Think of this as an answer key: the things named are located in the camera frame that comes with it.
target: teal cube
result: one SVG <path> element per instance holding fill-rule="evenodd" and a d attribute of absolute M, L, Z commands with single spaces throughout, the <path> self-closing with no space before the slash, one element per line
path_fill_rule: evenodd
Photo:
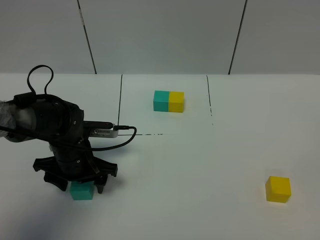
<path fill-rule="evenodd" d="M 95 185 L 93 181 L 79 183 L 71 182 L 70 194 L 73 200 L 92 200 L 94 197 Z"/>
<path fill-rule="evenodd" d="M 169 111 L 169 91 L 154 91 L 153 111 L 168 112 Z"/>

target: black cable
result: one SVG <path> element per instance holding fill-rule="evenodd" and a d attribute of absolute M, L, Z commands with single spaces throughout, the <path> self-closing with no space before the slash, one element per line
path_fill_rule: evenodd
<path fill-rule="evenodd" d="M 56 139 L 51 139 L 51 138 L 48 138 L 46 136 L 41 136 L 39 133 L 37 134 L 37 133 L 31 132 L 31 131 L 25 130 L 25 129 L 17 130 L 17 129 L 12 129 L 12 128 L 8 128 L 8 127 L 0 126 L 0 130 L 8 132 L 8 133 L 19 134 L 19 135 L 23 135 L 23 136 L 26 136 L 26 137 L 31 137 L 31 138 L 34 138 L 34 139 L 39 139 L 39 140 L 42 140 L 42 141 L 45 141 L 45 142 L 49 142 L 51 144 L 55 144 L 55 145 L 60 146 L 60 147 L 77 149 L 77 150 L 82 151 L 82 152 L 90 152 L 90 151 L 101 152 L 101 151 L 108 151 L 108 150 L 112 150 L 112 149 L 121 148 L 121 147 L 127 145 L 128 143 L 130 143 L 135 138 L 135 136 L 137 134 L 137 129 L 134 126 L 114 126 L 114 129 L 118 129 L 118 130 L 133 129 L 134 132 L 133 132 L 133 135 L 129 138 L 128 141 L 125 141 L 125 142 L 123 142 L 121 144 L 118 144 L 118 145 L 115 145 L 115 146 L 94 148 L 94 147 L 79 146 L 79 145 L 72 144 L 72 143 L 69 143 L 69 142 L 58 141 Z"/>
<path fill-rule="evenodd" d="M 47 65 L 38 65 L 38 66 L 35 66 L 35 67 L 32 68 L 31 71 L 29 72 L 28 77 L 27 77 L 27 79 L 26 79 L 26 83 L 28 84 L 28 87 L 29 87 L 29 89 L 31 90 L 31 92 L 34 93 L 34 94 L 36 94 L 36 91 L 34 90 L 34 88 L 33 88 L 33 87 L 31 86 L 31 84 L 30 84 L 30 79 L 29 79 L 29 77 L 30 77 L 30 75 L 31 75 L 35 70 L 37 70 L 37 69 L 39 69 L 39 68 L 48 68 L 48 69 L 50 69 L 50 71 L 51 71 L 51 78 L 50 78 L 49 82 L 48 82 L 48 83 L 45 85 L 45 87 L 44 87 L 44 93 L 47 94 L 47 87 L 48 87 L 48 85 L 51 83 L 52 79 L 54 79 L 54 71 L 52 70 L 51 67 L 49 67 L 49 66 L 47 66 Z"/>

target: robotic arm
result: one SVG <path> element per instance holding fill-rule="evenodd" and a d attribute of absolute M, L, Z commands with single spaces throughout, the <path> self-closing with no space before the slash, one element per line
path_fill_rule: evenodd
<path fill-rule="evenodd" d="M 11 142 L 24 142 L 40 139 L 49 142 L 54 156 L 37 158 L 34 170 L 45 171 L 44 181 L 54 184 L 62 191 L 67 189 L 68 181 L 80 183 L 94 181 L 98 193 L 102 193 L 108 175 L 117 176 L 117 164 L 94 157 L 93 151 L 107 151 L 130 143 L 136 136 L 134 126 L 118 126 L 111 122 L 84 121 L 84 111 L 76 104 L 47 94 L 36 94 L 30 85 L 29 76 L 41 67 L 53 71 L 46 65 L 34 67 L 27 78 L 31 90 L 14 96 L 9 102 L 0 102 L 0 137 Z M 115 138 L 119 130 L 133 129 L 131 138 L 119 145 L 92 148 L 89 137 Z"/>

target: white table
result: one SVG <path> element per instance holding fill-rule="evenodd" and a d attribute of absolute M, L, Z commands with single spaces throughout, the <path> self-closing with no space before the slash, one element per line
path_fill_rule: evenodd
<path fill-rule="evenodd" d="M 3 88 L 6 79 L 21 77 L 0 75 L 2 99 L 27 91 L 16 83 Z M 116 122 L 120 79 L 57 74 L 48 92 L 78 104 L 89 120 Z M 164 88 L 192 99 L 186 98 L 185 113 L 161 113 L 165 126 L 150 108 L 150 92 Z M 117 163 L 118 175 L 93 200 L 73 201 L 34 172 L 35 158 L 52 155 L 47 143 L 0 139 L 0 239 L 319 239 L 319 89 L 316 75 L 209 75 L 208 81 L 200 75 L 124 75 L 119 123 L 137 125 L 142 135 L 94 154 Z M 102 114 L 100 105 L 112 102 Z M 199 131 L 189 123 L 199 123 Z M 111 146 L 129 137 L 91 143 Z M 290 178 L 288 203 L 266 201 L 270 175 Z"/>

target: toy block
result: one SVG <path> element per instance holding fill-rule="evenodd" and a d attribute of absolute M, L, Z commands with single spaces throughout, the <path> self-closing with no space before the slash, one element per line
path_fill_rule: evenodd
<path fill-rule="evenodd" d="M 265 184 L 265 194 L 269 202 L 286 203 L 291 196 L 289 178 L 270 176 Z"/>
<path fill-rule="evenodd" d="M 184 111 L 184 97 L 183 92 L 154 91 L 153 110 L 182 113 Z"/>
<path fill-rule="evenodd" d="M 94 197 L 94 182 L 79 183 L 77 181 L 71 182 L 70 194 L 73 200 L 92 200 Z"/>
<path fill-rule="evenodd" d="M 183 113 L 184 112 L 185 93 L 171 91 L 169 94 L 169 112 Z"/>
<path fill-rule="evenodd" d="M 168 112 L 169 110 L 169 92 L 154 91 L 153 111 Z"/>

